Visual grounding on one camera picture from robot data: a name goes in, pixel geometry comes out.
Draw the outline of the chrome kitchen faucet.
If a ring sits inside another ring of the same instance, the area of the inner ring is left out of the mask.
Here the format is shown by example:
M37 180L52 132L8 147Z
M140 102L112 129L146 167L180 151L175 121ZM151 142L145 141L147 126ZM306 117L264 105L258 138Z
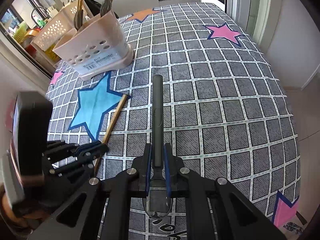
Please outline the chrome kitchen faucet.
M50 18L49 13L48 13L48 9L46 7L43 6L36 6L33 8L33 10L30 13L30 18L33 20L33 22L35 24L37 24L37 20L35 20L34 18L34 14L37 14L41 20L45 20Z

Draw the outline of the grey checkered tablecloth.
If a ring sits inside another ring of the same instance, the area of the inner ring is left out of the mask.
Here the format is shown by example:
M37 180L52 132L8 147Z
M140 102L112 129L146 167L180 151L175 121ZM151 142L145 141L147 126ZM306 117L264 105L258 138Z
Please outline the grey checkered tablecloth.
M258 46L210 3L166 5L121 17L132 63L83 80L64 60L50 82L48 139L102 139L114 104L90 132L78 115L80 93L106 86L128 98L98 170L109 179L130 168L151 142L152 78L163 76L164 141L185 167L230 181L277 228L295 216L300 153L285 91Z

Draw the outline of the beige plastic utensil holder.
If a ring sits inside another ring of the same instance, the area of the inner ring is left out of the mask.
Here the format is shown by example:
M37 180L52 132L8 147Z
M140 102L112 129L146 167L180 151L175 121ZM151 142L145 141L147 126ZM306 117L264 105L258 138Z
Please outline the beige plastic utensil holder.
M57 42L53 52L85 81L125 68L133 61L133 49L112 10L104 16L94 16L79 30L71 29Z

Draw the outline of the beige perforated storage rack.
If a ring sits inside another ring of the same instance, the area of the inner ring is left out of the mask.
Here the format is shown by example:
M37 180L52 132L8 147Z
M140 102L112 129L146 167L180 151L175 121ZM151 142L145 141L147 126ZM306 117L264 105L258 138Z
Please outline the beige perforated storage rack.
M68 3L41 29L31 44L46 51L63 35L74 28L74 16L77 12L77 1Z

